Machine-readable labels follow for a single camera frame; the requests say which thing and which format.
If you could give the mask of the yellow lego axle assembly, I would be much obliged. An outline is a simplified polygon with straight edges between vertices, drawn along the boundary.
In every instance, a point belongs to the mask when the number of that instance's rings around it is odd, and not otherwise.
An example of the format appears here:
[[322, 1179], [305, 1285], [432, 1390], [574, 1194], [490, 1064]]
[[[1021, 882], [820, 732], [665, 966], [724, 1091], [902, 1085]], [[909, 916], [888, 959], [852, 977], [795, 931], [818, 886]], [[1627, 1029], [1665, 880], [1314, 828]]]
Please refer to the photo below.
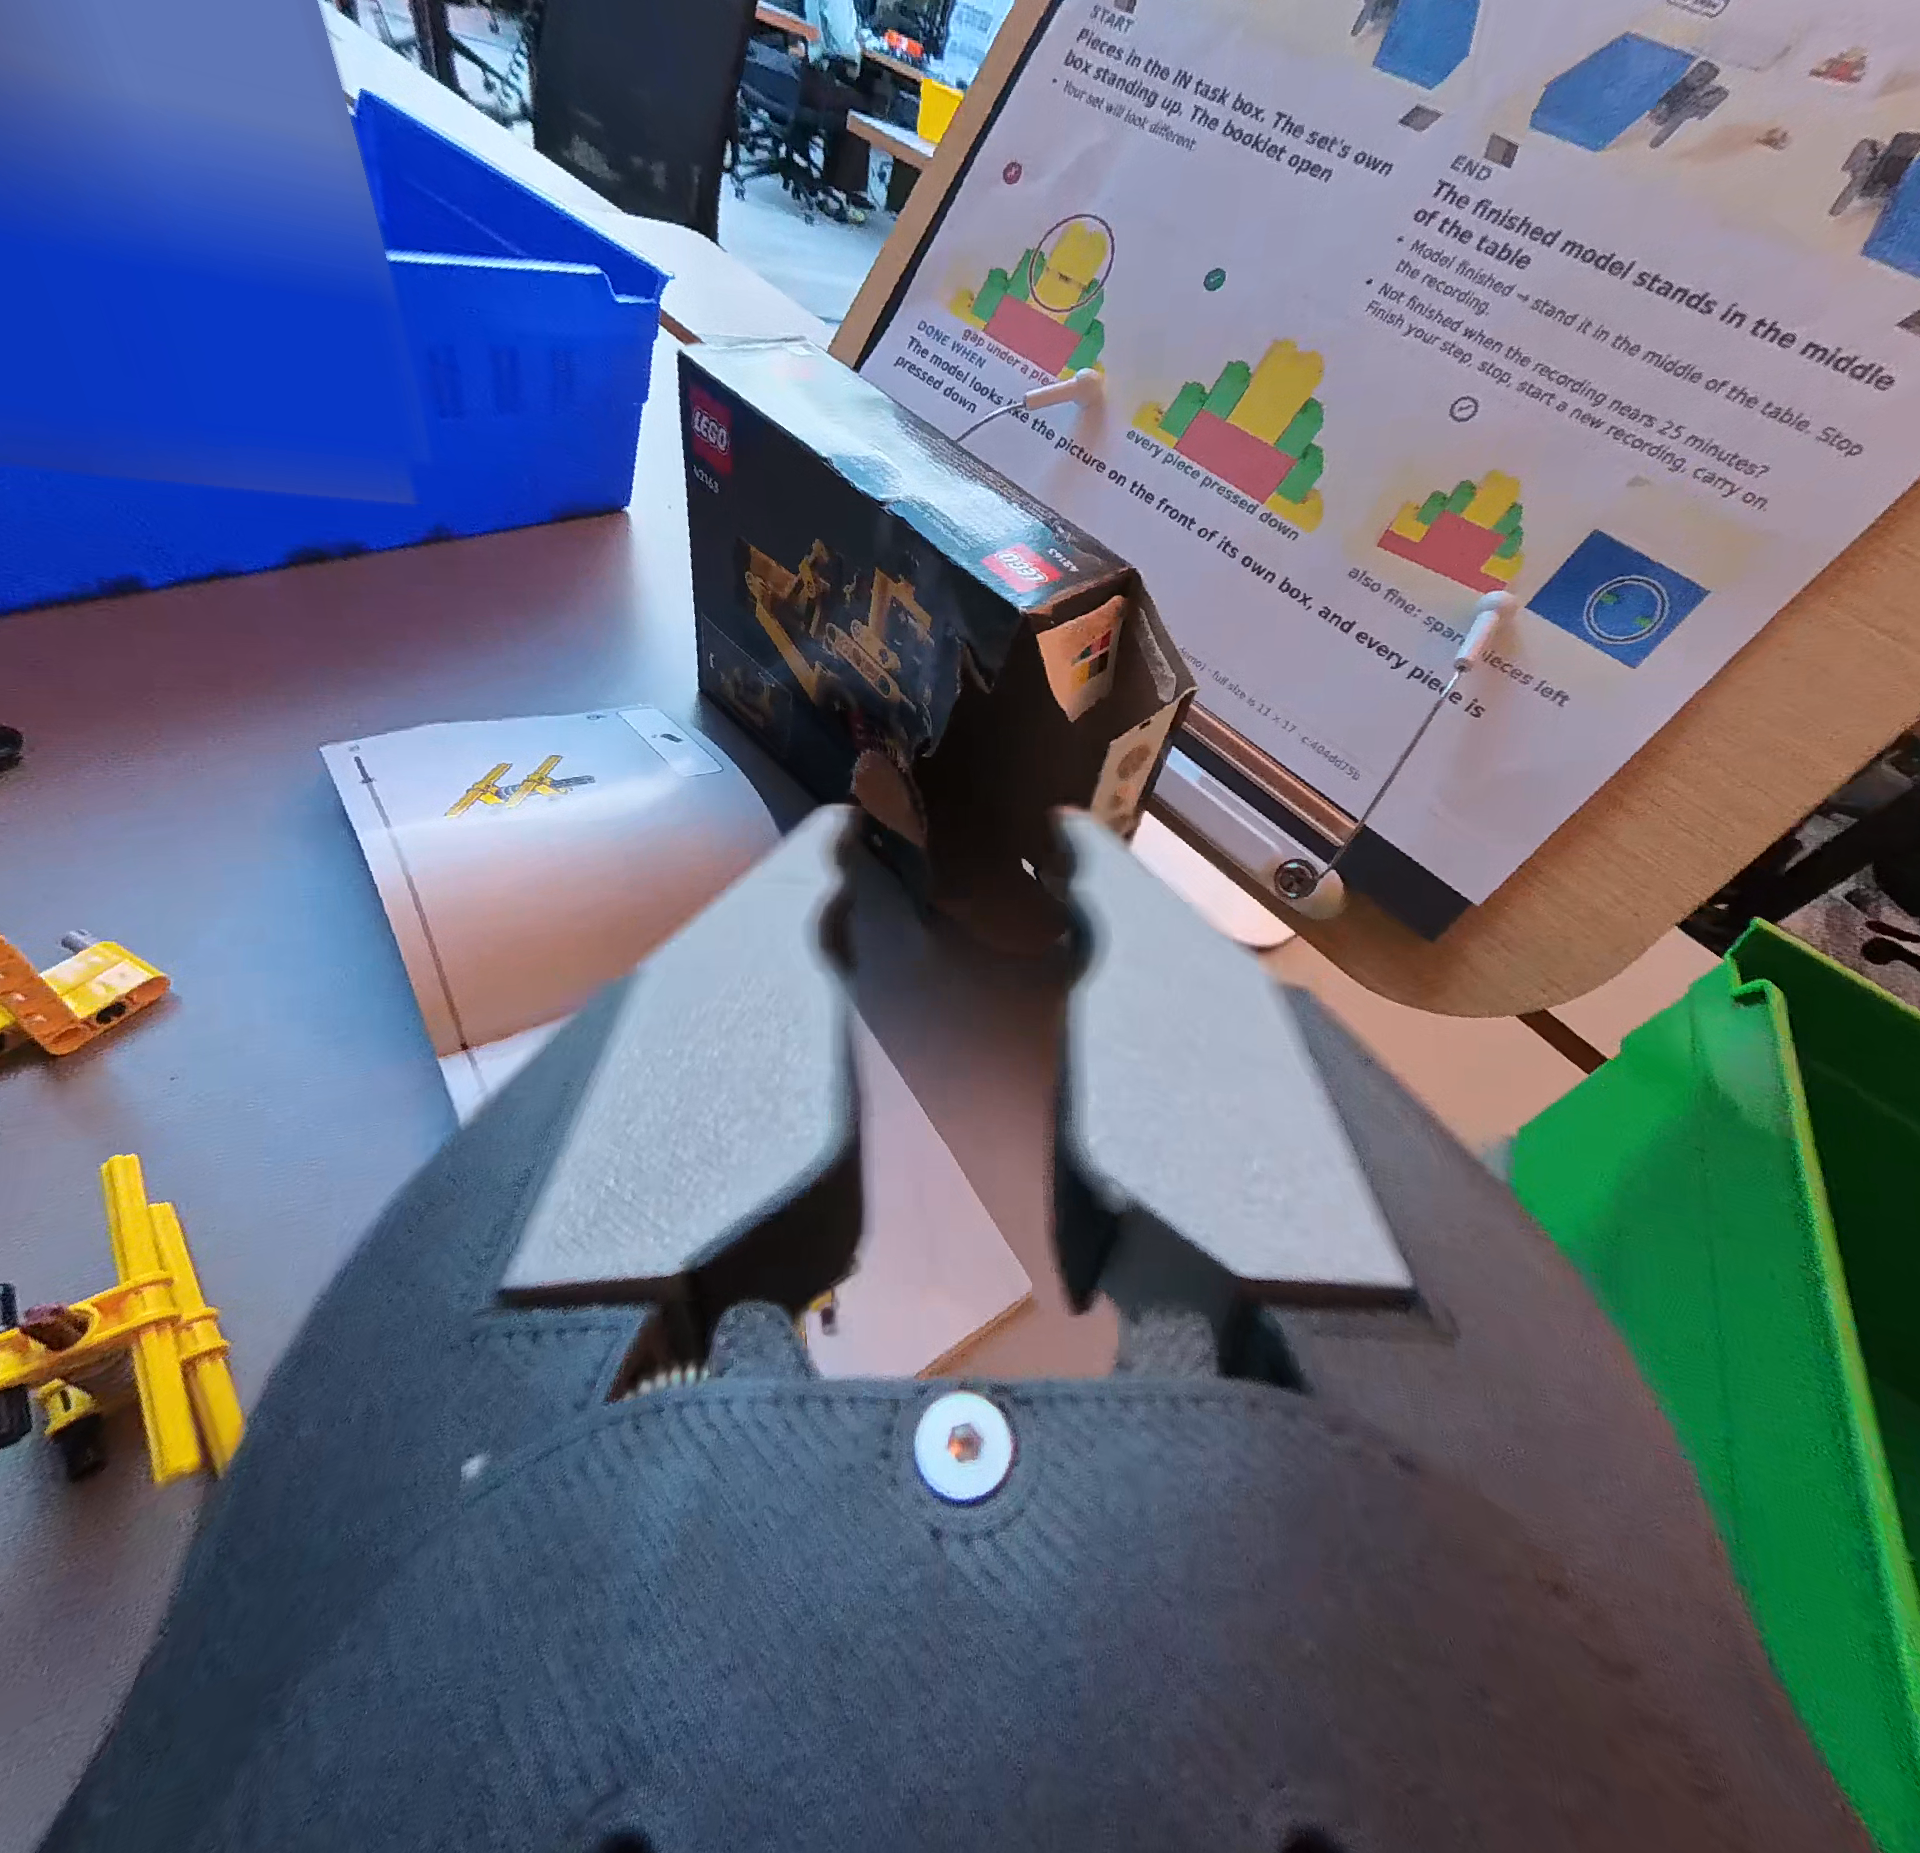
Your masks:
[[38, 1437], [77, 1483], [105, 1464], [108, 1414], [130, 1405], [157, 1487], [220, 1476], [244, 1411], [179, 1213], [147, 1194], [135, 1154], [109, 1157], [99, 1185], [112, 1282], [27, 1309], [1, 1285], [1, 1445]]

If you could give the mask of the dark lego set box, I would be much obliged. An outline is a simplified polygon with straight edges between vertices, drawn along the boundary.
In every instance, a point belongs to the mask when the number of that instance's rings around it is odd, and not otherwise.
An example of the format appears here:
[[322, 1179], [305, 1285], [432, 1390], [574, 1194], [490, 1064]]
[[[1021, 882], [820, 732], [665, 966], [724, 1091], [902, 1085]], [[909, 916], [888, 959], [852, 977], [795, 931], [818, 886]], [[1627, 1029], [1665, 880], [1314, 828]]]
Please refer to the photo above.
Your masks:
[[814, 345], [678, 380], [702, 694], [924, 911], [1043, 954], [1054, 814], [1129, 841], [1194, 690], [1139, 570]]

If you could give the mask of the green plastic bin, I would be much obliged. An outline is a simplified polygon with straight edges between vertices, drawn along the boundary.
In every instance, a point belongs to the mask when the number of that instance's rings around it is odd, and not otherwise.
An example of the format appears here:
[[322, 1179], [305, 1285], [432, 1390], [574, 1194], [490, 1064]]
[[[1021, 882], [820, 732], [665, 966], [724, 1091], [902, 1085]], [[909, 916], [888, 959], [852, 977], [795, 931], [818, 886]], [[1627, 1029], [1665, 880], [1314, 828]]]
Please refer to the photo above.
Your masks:
[[1511, 1189], [1627, 1340], [1880, 1850], [1918, 1846], [1918, 1015], [1762, 922], [1526, 1121]]

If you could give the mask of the blue plastic bin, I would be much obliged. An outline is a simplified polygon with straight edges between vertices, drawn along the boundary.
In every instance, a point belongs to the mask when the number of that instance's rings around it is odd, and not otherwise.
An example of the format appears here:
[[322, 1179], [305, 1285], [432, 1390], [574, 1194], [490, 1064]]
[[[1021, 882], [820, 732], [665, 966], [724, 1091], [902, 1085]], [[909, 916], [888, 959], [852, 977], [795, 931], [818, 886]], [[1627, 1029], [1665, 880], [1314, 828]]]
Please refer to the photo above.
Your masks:
[[416, 500], [4, 471], [4, 616], [628, 505], [665, 273], [375, 94], [352, 131], [418, 385]]

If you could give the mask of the yellow crossed lego beam assembly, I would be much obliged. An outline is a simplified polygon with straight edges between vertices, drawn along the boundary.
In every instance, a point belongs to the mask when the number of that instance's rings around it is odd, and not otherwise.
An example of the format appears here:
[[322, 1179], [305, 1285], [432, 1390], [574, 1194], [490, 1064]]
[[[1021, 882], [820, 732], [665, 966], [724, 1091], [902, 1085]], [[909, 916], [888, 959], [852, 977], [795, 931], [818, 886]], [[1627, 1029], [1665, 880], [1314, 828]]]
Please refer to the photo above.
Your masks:
[[72, 931], [62, 948], [63, 957], [39, 971], [1, 940], [1, 1058], [75, 1054], [170, 998], [170, 977], [117, 942]]

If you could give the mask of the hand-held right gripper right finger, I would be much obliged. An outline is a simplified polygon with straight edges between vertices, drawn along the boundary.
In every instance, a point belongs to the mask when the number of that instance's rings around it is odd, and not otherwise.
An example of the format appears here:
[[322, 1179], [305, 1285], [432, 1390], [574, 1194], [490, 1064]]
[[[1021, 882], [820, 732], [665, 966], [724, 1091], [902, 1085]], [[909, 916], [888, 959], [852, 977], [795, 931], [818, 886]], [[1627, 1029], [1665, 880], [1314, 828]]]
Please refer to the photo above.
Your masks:
[[1417, 1285], [1257, 957], [1063, 809], [1054, 1255], [1076, 1309], [1407, 1309]]

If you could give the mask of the black partition panel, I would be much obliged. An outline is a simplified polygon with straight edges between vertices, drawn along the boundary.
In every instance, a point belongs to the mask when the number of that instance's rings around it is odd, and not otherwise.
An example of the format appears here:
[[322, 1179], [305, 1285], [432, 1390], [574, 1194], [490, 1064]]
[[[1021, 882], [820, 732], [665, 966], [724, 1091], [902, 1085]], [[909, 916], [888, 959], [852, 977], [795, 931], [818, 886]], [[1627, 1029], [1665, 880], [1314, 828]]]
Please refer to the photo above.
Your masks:
[[715, 238], [756, 0], [542, 0], [535, 151], [626, 214]]

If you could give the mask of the lego instruction booklet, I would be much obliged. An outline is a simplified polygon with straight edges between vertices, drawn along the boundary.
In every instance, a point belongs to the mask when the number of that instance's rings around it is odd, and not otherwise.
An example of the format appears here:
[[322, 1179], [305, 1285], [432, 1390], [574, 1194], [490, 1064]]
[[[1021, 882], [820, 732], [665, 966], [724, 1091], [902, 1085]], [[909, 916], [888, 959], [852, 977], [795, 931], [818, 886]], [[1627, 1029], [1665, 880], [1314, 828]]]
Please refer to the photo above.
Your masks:
[[[466, 720], [319, 751], [458, 1121], [779, 841], [739, 765], [654, 707]], [[1032, 1285], [864, 1023], [862, 1250], [806, 1317], [827, 1375], [945, 1373]]]

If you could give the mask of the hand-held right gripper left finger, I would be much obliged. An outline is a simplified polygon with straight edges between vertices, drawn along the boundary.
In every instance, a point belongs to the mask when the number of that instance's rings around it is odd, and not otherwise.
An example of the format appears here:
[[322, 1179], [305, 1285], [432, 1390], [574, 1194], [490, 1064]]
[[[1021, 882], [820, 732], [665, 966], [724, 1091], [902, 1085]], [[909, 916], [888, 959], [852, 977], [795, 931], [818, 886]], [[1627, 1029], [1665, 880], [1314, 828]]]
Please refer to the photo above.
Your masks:
[[499, 1093], [531, 1154], [501, 1305], [797, 1317], [850, 1276], [855, 836], [852, 807], [807, 816]]

